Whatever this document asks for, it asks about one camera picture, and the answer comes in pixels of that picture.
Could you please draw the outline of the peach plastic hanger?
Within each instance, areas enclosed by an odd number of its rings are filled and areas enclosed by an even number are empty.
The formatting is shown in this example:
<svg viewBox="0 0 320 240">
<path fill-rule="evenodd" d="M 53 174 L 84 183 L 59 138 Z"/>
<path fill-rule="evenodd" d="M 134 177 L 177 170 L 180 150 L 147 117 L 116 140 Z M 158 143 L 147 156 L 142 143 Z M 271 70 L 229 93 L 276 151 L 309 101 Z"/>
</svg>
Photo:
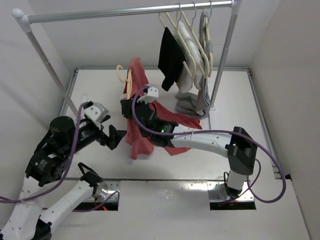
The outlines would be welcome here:
<svg viewBox="0 0 320 240">
<path fill-rule="evenodd" d="M 125 84 L 125 93 L 122 94 L 122 100 L 129 100 L 132 96 L 132 87 L 133 87 L 133 80 L 132 80 L 132 69 L 127 70 L 126 78 L 122 78 L 120 70 L 124 68 L 121 65 L 116 66 L 116 74 L 120 82 Z"/>
</svg>

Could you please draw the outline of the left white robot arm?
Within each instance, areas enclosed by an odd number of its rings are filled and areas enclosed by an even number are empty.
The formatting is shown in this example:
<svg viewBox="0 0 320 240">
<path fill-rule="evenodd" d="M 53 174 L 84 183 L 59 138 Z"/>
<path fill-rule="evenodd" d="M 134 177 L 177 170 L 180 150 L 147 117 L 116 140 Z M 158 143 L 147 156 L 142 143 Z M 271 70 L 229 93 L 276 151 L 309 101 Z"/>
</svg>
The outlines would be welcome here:
<svg viewBox="0 0 320 240">
<path fill-rule="evenodd" d="M 36 147 L 25 170 L 23 186 L 8 222 L 0 231 L 2 240 L 49 240 L 56 227 L 88 198 L 104 201 L 109 197 L 103 179 L 84 163 L 82 177 L 51 208 L 43 210 L 46 191 L 59 183 L 69 166 L 76 126 L 68 116 L 50 123 L 47 134 Z"/>
</svg>

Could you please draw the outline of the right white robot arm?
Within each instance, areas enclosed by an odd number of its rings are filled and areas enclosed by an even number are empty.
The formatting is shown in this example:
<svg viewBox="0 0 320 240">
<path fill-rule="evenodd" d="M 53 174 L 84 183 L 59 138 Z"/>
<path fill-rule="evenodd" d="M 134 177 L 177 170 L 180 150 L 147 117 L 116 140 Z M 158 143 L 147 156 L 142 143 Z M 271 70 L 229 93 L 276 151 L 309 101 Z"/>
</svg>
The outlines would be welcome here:
<svg viewBox="0 0 320 240">
<path fill-rule="evenodd" d="M 199 130 L 177 122 L 177 114 L 168 111 L 156 101 L 123 99 L 121 113 L 132 125 L 138 145 L 149 142 L 165 148 L 172 154 L 184 149 L 196 149 L 227 158 L 229 172 L 224 178 L 224 188 L 230 199 L 241 195 L 245 180 L 253 174 L 257 144 L 241 127 L 230 134 Z"/>
</svg>

